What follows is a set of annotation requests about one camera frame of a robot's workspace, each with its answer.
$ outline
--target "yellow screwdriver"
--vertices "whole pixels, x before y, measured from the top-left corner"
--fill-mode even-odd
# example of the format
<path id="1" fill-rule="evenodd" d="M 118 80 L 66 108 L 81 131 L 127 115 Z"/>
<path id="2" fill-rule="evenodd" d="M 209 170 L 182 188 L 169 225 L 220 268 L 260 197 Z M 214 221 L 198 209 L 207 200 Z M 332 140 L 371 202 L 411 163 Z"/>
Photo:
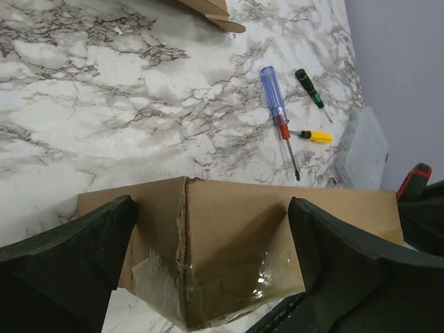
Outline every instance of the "yellow screwdriver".
<path id="1" fill-rule="evenodd" d="M 290 133 L 293 133 L 303 139 L 317 142 L 318 144 L 329 144 L 333 141 L 333 137 L 330 134 L 315 132 L 314 130 L 302 130 L 300 132 L 290 130 Z"/>

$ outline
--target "red and black tool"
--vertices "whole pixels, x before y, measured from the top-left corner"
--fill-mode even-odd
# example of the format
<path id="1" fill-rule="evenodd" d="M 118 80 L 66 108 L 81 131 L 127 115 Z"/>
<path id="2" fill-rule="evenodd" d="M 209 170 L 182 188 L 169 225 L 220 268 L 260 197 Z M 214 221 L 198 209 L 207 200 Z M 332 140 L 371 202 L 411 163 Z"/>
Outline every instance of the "red and black tool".
<path id="1" fill-rule="evenodd" d="M 418 163 L 407 175 L 396 193 L 398 202 L 413 201 L 421 197 L 427 186 L 432 168 L 424 163 Z"/>

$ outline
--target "plastic box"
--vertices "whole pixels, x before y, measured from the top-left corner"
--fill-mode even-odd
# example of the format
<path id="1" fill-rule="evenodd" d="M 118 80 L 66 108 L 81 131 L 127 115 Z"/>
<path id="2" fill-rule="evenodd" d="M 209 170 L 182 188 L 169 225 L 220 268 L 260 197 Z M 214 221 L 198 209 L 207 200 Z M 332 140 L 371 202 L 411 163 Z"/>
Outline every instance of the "plastic box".
<path id="1" fill-rule="evenodd" d="M 349 189 L 379 189 L 388 153 L 373 109 L 355 110 L 339 143 L 333 174 Z"/>

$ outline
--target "flathead screwdriver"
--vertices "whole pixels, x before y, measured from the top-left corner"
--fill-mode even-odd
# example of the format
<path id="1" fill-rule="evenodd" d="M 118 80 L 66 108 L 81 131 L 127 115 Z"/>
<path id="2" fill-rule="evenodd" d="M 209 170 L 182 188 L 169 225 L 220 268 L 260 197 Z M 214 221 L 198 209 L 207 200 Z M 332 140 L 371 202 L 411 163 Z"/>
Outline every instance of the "flathead screwdriver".
<path id="1" fill-rule="evenodd" d="M 296 71 L 296 78 L 300 82 L 300 84 L 304 87 L 305 91 L 308 92 L 308 95 L 310 95 L 313 102 L 320 108 L 325 116 L 327 116 L 330 123 L 333 123 L 332 119 L 328 115 L 327 111 L 325 111 L 324 102 L 322 102 L 321 97 L 319 96 L 319 93 L 314 89 L 313 83 L 310 80 L 310 77 L 307 75 L 304 69 L 298 69 Z"/>
<path id="2" fill-rule="evenodd" d="M 273 115 L 273 120 L 275 126 L 279 128 L 282 139 L 287 141 L 287 147 L 290 152 L 291 161 L 293 162 L 294 171 L 296 175 L 296 180 L 300 180 L 300 174 L 298 168 L 296 167 L 296 162 L 294 160 L 293 149 L 290 145 L 290 132 L 288 127 L 288 118 L 284 108 L 284 100 L 280 92 L 278 78 L 276 77 L 276 72 L 274 67 L 268 66 L 261 70 L 261 78 L 264 84 L 265 95 L 268 101 L 268 106 L 270 107 L 271 114 Z"/>

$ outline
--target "cardboard piece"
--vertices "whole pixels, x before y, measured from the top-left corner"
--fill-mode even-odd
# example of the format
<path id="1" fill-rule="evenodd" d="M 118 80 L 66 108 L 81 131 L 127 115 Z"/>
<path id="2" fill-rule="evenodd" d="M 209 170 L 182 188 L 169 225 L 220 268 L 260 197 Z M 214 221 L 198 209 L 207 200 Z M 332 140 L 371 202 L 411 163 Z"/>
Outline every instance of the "cardboard piece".
<path id="1" fill-rule="evenodd" d="M 243 33 L 245 26 L 230 21 L 228 7 L 225 0 L 179 0 L 185 5 L 204 14 L 204 16 L 220 26 L 223 30 L 231 33 Z"/>
<path id="2" fill-rule="evenodd" d="M 184 330 L 219 325 L 304 290 L 287 208 L 306 198 L 403 244 L 393 192 L 272 187 L 186 177 L 81 194 L 84 215 L 129 194 L 139 203 L 120 287 Z"/>

